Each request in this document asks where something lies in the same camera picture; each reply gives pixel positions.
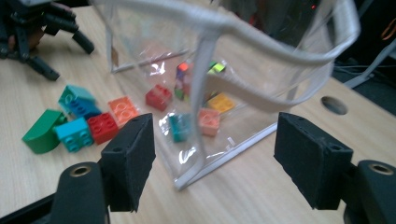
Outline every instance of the red lego brick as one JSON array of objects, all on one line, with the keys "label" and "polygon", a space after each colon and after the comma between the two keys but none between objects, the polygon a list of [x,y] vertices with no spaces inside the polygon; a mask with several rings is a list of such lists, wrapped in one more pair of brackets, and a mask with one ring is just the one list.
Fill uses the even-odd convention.
[{"label": "red lego brick", "polygon": [[119,99],[110,101],[107,103],[110,107],[112,114],[119,127],[122,127],[128,120],[137,117],[139,115],[134,104],[131,102],[128,96],[123,96]]},{"label": "red lego brick", "polygon": [[109,113],[104,113],[88,119],[92,138],[100,145],[117,135],[119,127]]},{"label": "red lego brick", "polygon": [[198,113],[202,134],[215,136],[219,130],[220,112],[214,109],[201,108]]},{"label": "red lego brick", "polygon": [[156,85],[146,94],[146,105],[164,111],[172,101],[172,92],[161,85]]}]

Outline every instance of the robotic arm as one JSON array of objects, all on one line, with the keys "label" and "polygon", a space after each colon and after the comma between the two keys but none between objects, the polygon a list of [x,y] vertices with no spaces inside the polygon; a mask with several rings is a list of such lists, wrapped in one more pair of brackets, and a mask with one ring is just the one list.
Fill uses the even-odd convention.
[{"label": "robotic arm", "polygon": [[[45,27],[44,33],[56,35],[60,30],[74,34],[73,39],[87,52],[94,50],[93,43],[78,29],[76,15],[50,0],[0,0],[0,58],[26,63],[37,73],[49,80],[56,80],[59,74],[39,57],[31,57],[29,35]],[[87,1],[61,1],[71,7],[87,6]],[[8,39],[14,35],[15,48],[11,49]]]}]

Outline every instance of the blue lego brick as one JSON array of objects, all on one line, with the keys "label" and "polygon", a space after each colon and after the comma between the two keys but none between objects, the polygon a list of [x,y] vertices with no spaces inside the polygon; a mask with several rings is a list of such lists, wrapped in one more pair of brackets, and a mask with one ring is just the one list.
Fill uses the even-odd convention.
[{"label": "blue lego brick", "polygon": [[93,144],[90,127],[84,118],[75,119],[66,124],[55,127],[58,139],[69,152],[77,152],[82,147]]},{"label": "blue lego brick", "polygon": [[64,113],[70,114],[71,111],[67,105],[70,104],[71,101],[76,99],[91,101],[93,103],[95,103],[96,101],[93,95],[86,89],[78,86],[67,85],[58,100],[58,104],[61,106]]},{"label": "blue lego brick", "polygon": [[76,118],[85,120],[102,114],[92,101],[76,99],[67,104],[67,107]]},{"label": "blue lego brick", "polygon": [[169,116],[169,123],[174,142],[184,142],[191,133],[191,115],[178,114]]}]

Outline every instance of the transparent plastic container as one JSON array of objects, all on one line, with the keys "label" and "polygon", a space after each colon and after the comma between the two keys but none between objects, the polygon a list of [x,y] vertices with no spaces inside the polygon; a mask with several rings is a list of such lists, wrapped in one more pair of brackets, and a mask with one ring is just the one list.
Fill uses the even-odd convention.
[{"label": "transparent plastic container", "polygon": [[285,1],[285,21],[270,30],[258,24],[278,16],[257,7],[245,22],[229,2],[92,0],[107,26],[111,70],[139,111],[153,113],[156,148],[177,189],[274,132],[277,113],[319,90],[359,34],[350,0],[309,3],[308,18],[291,28],[287,18],[299,14]]}]

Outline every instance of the table surface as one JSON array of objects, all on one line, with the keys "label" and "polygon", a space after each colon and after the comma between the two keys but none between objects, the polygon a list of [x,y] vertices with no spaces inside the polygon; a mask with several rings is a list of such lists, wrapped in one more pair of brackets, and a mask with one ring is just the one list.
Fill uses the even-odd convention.
[{"label": "table surface", "polygon": [[[21,140],[46,108],[59,109],[57,100],[65,84],[87,88],[102,108],[123,95],[108,72],[104,25],[92,8],[75,11],[81,30],[96,49],[87,56],[69,34],[45,36],[37,53],[62,74],[58,81],[47,81],[17,62],[0,61],[0,217],[53,193],[65,168],[98,161],[105,146],[72,154],[59,145],[49,153],[35,155]],[[341,100],[347,113],[330,112],[320,102],[323,96]],[[354,164],[376,160],[396,165],[396,118],[335,80],[291,113],[311,120],[353,148]],[[272,133],[182,191],[174,188],[172,177],[157,157],[138,213],[113,213],[112,223],[343,223],[344,203],[337,211],[311,209],[274,159],[275,139]]]}]

